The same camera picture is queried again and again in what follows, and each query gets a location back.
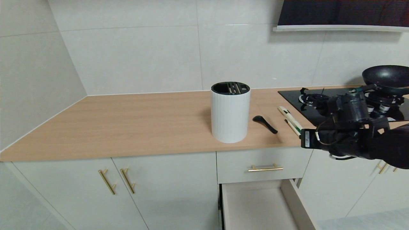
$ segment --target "wall tile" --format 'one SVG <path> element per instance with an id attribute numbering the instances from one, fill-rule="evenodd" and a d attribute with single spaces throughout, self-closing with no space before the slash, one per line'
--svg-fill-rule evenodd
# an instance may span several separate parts
<path id="1" fill-rule="evenodd" d="M 270 25 L 199 26 L 203 88 L 220 81 L 253 88 L 310 85 L 325 32 L 270 31 Z"/>
<path id="2" fill-rule="evenodd" d="M 0 37 L 58 31 L 47 0 L 2 0 Z"/>
<path id="3" fill-rule="evenodd" d="M 49 0 L 61 31 L 197 25 L 195 0 Z"/>
<path id="4" fill-rule="evenodd" d="M 409 33 L 327 32 L 313 85 L 363 83 L 376 65 L 409 65 Z"/>
<path id="5" fill-rule="evenodd" d="M 40 230 L 50 212 L 0 162 L 0 229 Z"/>
<path id="6" fill-rule="evenodd" d="M 1 147 L 84 97 L 59 32 L 0 38 Z"/>
<path id="7" fill-rule="evenodd" d="M 88 95 L 202 89 L 196 26 L 62 35 Z"/>
<path id="8" fill-rule="evenodd" d="M 277 24 L 284 0 L 197 0 L 199 25 Z"/>

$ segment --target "black glass cooktop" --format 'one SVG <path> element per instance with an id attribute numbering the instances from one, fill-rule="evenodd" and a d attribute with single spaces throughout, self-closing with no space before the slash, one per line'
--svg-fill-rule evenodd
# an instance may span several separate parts
<path id="1" fill-rule="evenodd" d="M 344 95 L 350 90 L 350 88 L 338 88 L 338 89 L 322 89 L 320 90 L 306 90 L 308 94 L 321 94 L 335 97 L 338 95 Z M 308 121 L 313 125 L 318 126 L 324 122 L 327 118 L 318 113 L 318 111 L 312 106 L 303 106 L 303 103 L 299 101 L 301 92 L 299 90 L 279 91 L 279 94 L 283 96 L 292 106 L 294 106 Z M 409 99 L 405 99 L 404 103 L 400 106 L 392 106 L 386 113 L 389 121 L 407 121 L 409 120 Z"/>

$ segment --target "cabinet door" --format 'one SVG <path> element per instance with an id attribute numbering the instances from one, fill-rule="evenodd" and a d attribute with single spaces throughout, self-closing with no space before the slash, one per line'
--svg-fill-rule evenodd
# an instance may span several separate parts
<path id="1" fill-rule="evenodd" d="M 316 220 L 346 217 L 378 173 L 378 160 L 334 160 L 315 149 L 299 190 Z"/>
<path id="2" fill-rule="evenodd" d="M 147 230 L 111 158 L 14 164 L 76 230 Z"/>
<path id="3" fill-rule="evenodd" d="M 216 153 L 114 158 L 149 230 L 218 229 Z"/>
<path id="4" fill-rule="evenodd" d="M 409 207 L 409 171 L 389 166 L 377 175 L 348 216 Z"/>

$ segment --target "cable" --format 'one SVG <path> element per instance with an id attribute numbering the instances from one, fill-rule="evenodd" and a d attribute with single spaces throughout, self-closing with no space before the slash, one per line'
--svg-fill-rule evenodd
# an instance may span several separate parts
<path id="1" fill-rule="evenodd" d="M 334 116 L 334 114 L 331 113 L 330 116 L 329 116 L 325 121 L 323 121 L 321 124 L 319 124 L 319 125 L 317 126 L 317 128 L 315 129 L 315 136 L 317 137 L 317 140 L 318 140 L 321 144 L 323 144 L 323 145 L 332 145 L 332 144 L 335 144 L 335 143 L 337 143 L 337 142 L 339 141 L 339 140 L 336 140 L 336 141 L 334 141 L 334 142 L 332 142 L 332 143 L 327 144 L 327 143 L 323 143 L 323 142 L 319 139 L 318 129 L 321 127 L 322 124 L 326 123 L 327 121 L 329 121 L 329 119 L 333 118 L 333 116 Z"/>

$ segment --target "kitchen counter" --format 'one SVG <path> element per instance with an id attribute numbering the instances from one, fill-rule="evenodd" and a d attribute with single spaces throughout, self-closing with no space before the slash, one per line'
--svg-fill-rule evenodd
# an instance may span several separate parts
<path id="1" fill-rule="evenodd" d="M 233 144 L 221 143 L 211 134 L 210 91 L 88 96 L 5 149 L 0 161 L 299 146 L 299 138 L 277 110 L 284 106 L 304 128 L 314 128 L 277 92 L 297 89 L 300 87 L 253 89 L 247 136 Z M 262 115 L 278 134 L 253 122 L 256 115 Z M 405 123 L 391 123 L 391 128 Z"/>

